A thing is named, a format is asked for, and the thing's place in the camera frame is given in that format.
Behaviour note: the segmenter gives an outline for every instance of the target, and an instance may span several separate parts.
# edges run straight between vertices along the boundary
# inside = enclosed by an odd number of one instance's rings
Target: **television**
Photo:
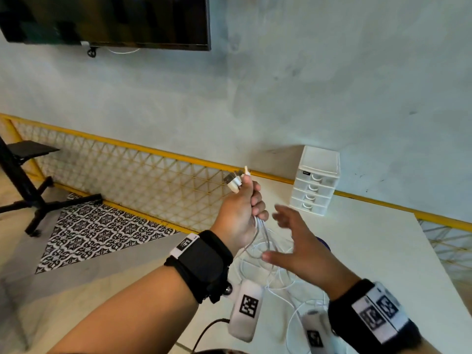
[[[9,42],[211,49],[208,0],[0,0]]]

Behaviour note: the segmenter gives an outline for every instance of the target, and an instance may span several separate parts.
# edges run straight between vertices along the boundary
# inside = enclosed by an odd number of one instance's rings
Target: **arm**
[[[300,214],[292,208],[276,205],[272,216],[279,227],[292,230],[293,253],[275,251],[263,253],[263,260],[295,273],[301,279],[320,287],[331,301],[335,301],[361,280],[342,264],[310,231]],[[440,354],[428,341],[422,339],[414,350],[401,354]]]
[[[225,198],[211,230],[233,253],[254,236],[254,216],[268,212],[250,177]],[[159,267],[111,297],[50,351],[55,353],[167,353],[192,320],[198,303],[174,267]]]

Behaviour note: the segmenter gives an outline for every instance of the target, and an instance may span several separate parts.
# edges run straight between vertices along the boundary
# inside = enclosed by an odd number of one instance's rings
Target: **hand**
[[[252,181],[249,175],[245,175],[241,180],[243,184],[239,192],[225,197],[215,223],[210,228],[233,256],[253,239],[254,216],[263,221],[268,219],[268,212],[259,192],[261,186]]]
[[[275,205],[275,210],[272,217],[279,227],[292,230],[294,250],[293,253],[264,252],[262,259],[265,262],[285,268],[320,287],[332,301],[360,280],[318,241],[298,211],[282,205]]]

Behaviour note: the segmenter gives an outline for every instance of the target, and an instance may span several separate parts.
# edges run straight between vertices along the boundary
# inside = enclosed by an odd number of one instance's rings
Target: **floor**
[[[54,201],[67,195],[48,189],[44,197]],[[17,200],[15,188],[0,173],[0,206]],[[19,320],[30,346],[27,352],[43,354],[100,303],[161,265],[170,248],[184,237],[172,235],[35,275],[59,212],[41,223],[40,238],[24,233],[32,214],[32,209],[23,209],[0,215],[0,354],[24,352],[7,295],[19,307]],[[187,352],[176,345],[171,353]]]

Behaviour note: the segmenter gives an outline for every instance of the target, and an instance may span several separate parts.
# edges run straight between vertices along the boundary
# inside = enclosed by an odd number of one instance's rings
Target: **person's right hand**
[[[360,278],[343,265],[306,226],[298,211],[275,205],[272,214],[279,227],[292,230],[293,253],[267,251],[262,259],[285,268],[299,278],[320,287],[330,300],[347,292]]]

